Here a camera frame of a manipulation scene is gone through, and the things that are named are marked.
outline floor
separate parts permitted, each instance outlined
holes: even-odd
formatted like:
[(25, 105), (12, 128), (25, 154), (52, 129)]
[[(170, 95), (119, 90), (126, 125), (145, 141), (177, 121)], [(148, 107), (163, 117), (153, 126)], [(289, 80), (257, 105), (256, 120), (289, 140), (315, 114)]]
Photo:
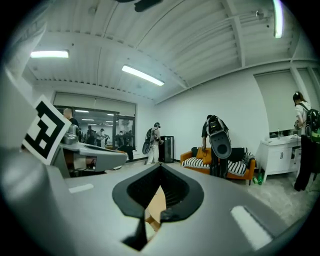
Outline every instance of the floor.
[[(135, 161), (126, 163), (121, 170), (130, 170), (132, 166), (144, 165), (145, 161)], [(169, 166), (180, 166), (180, 163), (169, 163)], [(266, 182), (262, 185), (254, 184), (247, 180), (232, 180), (231, 182), (238, 184), (251, 195), (261, 200), (264, 204), (271, 207), (291, 226), (298, 219), (308, 214), (320, 195), (320, 174), (312, 183), (313, 174), (310, 177), (309, 184), (305, 191), (296, 191), (293, 183), (296, 180), (296, 173), (284, 173), (277, 175), (269, 175)]]

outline bald man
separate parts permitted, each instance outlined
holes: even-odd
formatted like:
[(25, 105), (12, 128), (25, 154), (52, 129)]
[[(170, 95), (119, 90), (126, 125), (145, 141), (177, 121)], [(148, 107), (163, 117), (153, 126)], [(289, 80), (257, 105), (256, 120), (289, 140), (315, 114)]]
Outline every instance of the bald man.
[(72, 125), (76, 125), (79, 127), (78, 121), (72, 117), (72, 108), (65, 108), (63, 110), (63, 116), (68, 119)]

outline green bottle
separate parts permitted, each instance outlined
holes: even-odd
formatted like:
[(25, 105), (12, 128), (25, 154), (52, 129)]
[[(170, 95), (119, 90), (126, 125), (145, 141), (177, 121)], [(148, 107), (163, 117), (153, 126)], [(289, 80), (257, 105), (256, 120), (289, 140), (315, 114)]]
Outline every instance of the green bottle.
[(252, 181), (253, 181), (254, 184), (258, 184), (258, 180), (257, 180), (256, 177), (253, 177)]
[(264, 182), (264, 179), (262, 178), (262, 173), (260, 172), (258, 175), (258, 184), (262, 185), (263, 182)]

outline orange sofa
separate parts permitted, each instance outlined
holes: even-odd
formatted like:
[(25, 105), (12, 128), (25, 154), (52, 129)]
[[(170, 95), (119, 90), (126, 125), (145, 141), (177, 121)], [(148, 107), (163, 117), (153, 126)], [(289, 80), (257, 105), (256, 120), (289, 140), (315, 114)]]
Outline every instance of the orange sofa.
[[(187, 153), (184, 153), (180, 156), (180, 165), (181, 167), (188, 168), (190, 170), (194, 170), (203, 174), (210, 174), (210, 168), (205, 167), (205, 168), (197, 168), (197, 167), (189, 167), (189, 166), (183, 166), (183, 162), (190, 159), (192, 157), (192, 151), (189, 151)], [(255, 171), (255, 166), (256, 166), (256, 160), (252, 159), (250, 161), (250, 168), (245, 170), (245, 174), (243, 176), (238, 176), (235, 174), (232, 174), (228, 172), (227, 178), (229, 179), (237, 179), (237, 180), (249, 180), (249, 185), (251, 184), (251, 180), (254, 177), (254, 171)]]

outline striped pillow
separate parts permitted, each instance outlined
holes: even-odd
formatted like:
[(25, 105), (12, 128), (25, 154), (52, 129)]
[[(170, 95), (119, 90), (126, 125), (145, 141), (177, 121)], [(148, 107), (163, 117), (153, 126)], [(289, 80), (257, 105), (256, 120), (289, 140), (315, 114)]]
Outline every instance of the striped pillow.
[[(202, 159), (198, 159), (195, 157), (191, 157), (181, 164), (182, 167), (193, 167), (193, 168), (203, 168), (210, 169), (210, 164), (204, 164)], [(246, 163), (243, 161), (239, 162), (231, 162), (228, 161), (228, 173), (232, 173), (234, 175), (243, 176), (245, 175), (247, 170)]]
[(202, 159), (195, 158), (195, 157), (191, 157), (183, 161), (181, 166), (210, 169), (210, 164), (204, 164), (204, 161)]

